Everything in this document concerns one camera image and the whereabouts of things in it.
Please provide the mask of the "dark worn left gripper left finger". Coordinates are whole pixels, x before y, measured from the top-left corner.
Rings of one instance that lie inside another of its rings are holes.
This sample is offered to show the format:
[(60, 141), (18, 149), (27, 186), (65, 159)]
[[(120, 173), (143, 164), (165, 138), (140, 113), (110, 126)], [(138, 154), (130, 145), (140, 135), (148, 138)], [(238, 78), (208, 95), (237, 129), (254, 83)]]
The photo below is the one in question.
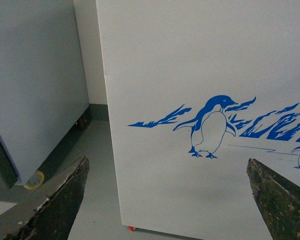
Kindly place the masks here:
[(78, 158), (40, 189), (43, 194), (17, 229), (4, 240), (66, 240), (82, 204), (90, 170), (86, 156)]

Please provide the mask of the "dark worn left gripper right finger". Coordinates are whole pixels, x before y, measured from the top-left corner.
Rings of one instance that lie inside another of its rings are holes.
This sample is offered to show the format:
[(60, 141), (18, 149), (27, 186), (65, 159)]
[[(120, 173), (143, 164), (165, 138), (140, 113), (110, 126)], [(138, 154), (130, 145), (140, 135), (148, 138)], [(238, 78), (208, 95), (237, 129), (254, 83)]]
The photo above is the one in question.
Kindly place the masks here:
[(300, 240), (300, 187), (254, 158), (246, 173), (272, 239)]

